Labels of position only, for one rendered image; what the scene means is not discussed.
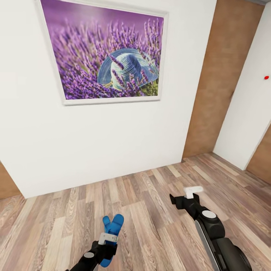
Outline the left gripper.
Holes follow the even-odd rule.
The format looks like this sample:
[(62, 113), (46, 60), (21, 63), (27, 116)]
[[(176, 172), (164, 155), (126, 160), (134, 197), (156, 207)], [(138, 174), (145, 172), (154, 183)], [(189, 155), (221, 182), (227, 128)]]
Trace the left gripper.
[(101, 244), (98, 244), (98, 241), (94, 241), (92, 243), (91, 249), (92, 250), (99, 249), (101, 251), (101, 253), (102, 253), (101, 262), (102, 262), (103, 259), (111, 260), (111, 258), (116, 254), (117, 244), (115, 246), (111, 245), (111, 244), (101, 245)]

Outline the sandal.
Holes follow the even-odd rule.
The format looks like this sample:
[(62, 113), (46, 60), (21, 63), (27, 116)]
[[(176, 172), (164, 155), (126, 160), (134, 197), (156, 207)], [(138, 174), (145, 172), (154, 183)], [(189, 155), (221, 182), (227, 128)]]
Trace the sandal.
[[(115, 236), (119, 235), (120, 229), (123, 225), (124, 222), (124, 217), (121, 214), (117, 214), (115, 215), (110, 228), (108, 229), (107, 234), (112, 234)], [(106, 244), (111, 244), (111, 245), (116, 245), (116, 242), (111, 242), (111, 241), (106, 241)], [(111, 260), (108, 259), (103, 259), (103, 261), (100, 263), (100, 265), (104, 268), (106, 268), (108, 265), (110, 265), (111, 261), (112, 261), (113, 257), (111, 258)]]
[(105, 232), (107, 233), (108, 229), (110, 228), (110, 225), (111, 225), (109, 217), (108, 216), (104, 216), (103, 222), (104, 222), (104, 225), (105, 225)]

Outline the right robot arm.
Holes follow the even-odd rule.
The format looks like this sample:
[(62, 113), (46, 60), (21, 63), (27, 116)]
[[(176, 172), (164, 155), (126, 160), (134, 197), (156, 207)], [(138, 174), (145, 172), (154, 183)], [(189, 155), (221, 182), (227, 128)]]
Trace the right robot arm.
[(195, 227), (215, 271), (252, 271), (244, 252), (225, 238), (225, 228), (218, 216), (200, 205), (199, 195), (203, 187), (186, 187), (186, 195), (173, 197), (171, 202), (178, 210), (185, 209), (195, 221)]

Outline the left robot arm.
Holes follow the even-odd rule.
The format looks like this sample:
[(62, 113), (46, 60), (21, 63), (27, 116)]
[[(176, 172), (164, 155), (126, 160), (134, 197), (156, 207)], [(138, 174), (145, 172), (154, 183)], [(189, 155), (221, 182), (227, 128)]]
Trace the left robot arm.
[(111, 260), (116, 254), (117, 244), (106, 244), (106, 241), (117, 242), (118, 236), (102, 233), (99, 241), (92, 243), (91, 250), (85, 253), (71, 270), (69, 271), (98, 271), (99, 264), (103, 259)]

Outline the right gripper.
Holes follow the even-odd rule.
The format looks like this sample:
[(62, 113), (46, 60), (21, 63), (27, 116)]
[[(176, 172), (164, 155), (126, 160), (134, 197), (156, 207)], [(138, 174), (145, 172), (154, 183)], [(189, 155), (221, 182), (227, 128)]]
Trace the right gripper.
[(173, 197), (171, 194), (169, 194), (169, 196), (172, 204), (176, 205), (176, 208), (178, 210), (185, 209), (189, 214), (190, 214), (189, 209), (193, 204), (197, 203), (198, 205), (200, 205), (199, 195), (197, 194), (193, 194), (193, 198), (191, 199), (187, 199), (184, 196)]

